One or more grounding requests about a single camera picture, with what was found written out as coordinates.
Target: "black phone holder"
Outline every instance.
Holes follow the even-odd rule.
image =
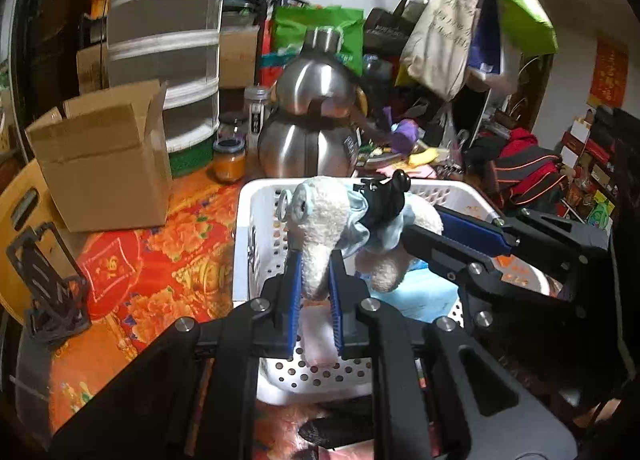
[[[62,278],[38,248],[47,231],[55,236],[75,275]],[[57,348],[91,326],[86,308],[88,281],[52,222],[35,230],[27,227],[7,247],[6,254],[32,296],[25,320],[34,341]]]

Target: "orange floral tablecloth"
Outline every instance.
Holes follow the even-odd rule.
[[[232,309],[233,230],[241,185],[208,169],[174,180],[164,227],[92,234],[78,264],[90,282],[92,326],[52,358],[49,425],[57,431],[175,319],[205,322]],[[307,447],[298,426],[315,406],[257,403],[255,460]]]

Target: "hanging bag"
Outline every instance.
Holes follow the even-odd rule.
[[[518,90],[520,50],[500,29],[497,0],[482,0],[478,26],[467,61],[467,86],[483,92],[492,88],[503,95]]]
[[[273,47],[278,53],[297,53],[309,27],[334,27],[340,32],[338,58],[362,75],[364,14],[360,8],[279,7],[274,23]]]
[[[556,31],[538,0],[498,0],[500,27],[525,56],[555,54]]]
[[[465,82],[478,0],[429,0],[401,61],[410,77],[446,101]]]

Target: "cardboard box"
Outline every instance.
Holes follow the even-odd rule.
[[[598,184],[603,187],[606,187],[606,185],[611,180],[610,176],[605,173],[604,170],[601,169],[600,166],[598,166],[598,164],[593,165],[593,169],[591,169],[591,176],[593,176],[594,179],[596,179],[596,182],[598,182]]]
[[[102,64],[100,64],[100,50],[102,50]],[[76,54],[76,66],[80,95],[109,88],[106,43],[98,43],[79,50]]]
[[[171,189],[166,86],[145,81],[65,101],[26,130],[70,231],[161,226]]]
[[[589,153],[585,152],[581,154],[578,159],[578,164],[580,164],[583,168],[588,169],[592,161],[592,157]]]
[[[220,31],[220,88],[253,86],[258,27]]]

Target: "yellow chair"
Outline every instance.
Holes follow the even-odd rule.
[[[31,305],[31,293],[9,262],[6,248],[25,227],[36,228],[44,222],[53,222],[64,238],[65,225],[34,159],[0,195],[0,303],[21,325],[24,311]],[[60,274],[71,274],[71,265],[50,231],[38,248]]]

